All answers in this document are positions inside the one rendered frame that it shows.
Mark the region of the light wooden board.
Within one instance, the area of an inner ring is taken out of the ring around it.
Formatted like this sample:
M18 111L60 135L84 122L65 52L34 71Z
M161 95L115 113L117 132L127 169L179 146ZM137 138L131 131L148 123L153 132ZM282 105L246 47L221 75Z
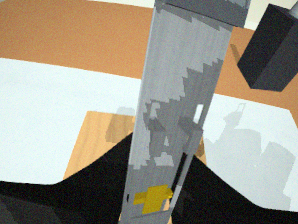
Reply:
M98 157L104 155L110 148L125 139L129 133L133 132L134 120L136 120L136 116L96 111L86 112L80 132L77 135L78 139L71 153L71 159L69 159L67 169L65 169L63 180L68 179L68 176L73 176L80 169L88 167L94 160L97 160ZM208 165L202 137L194 155L202 163Z

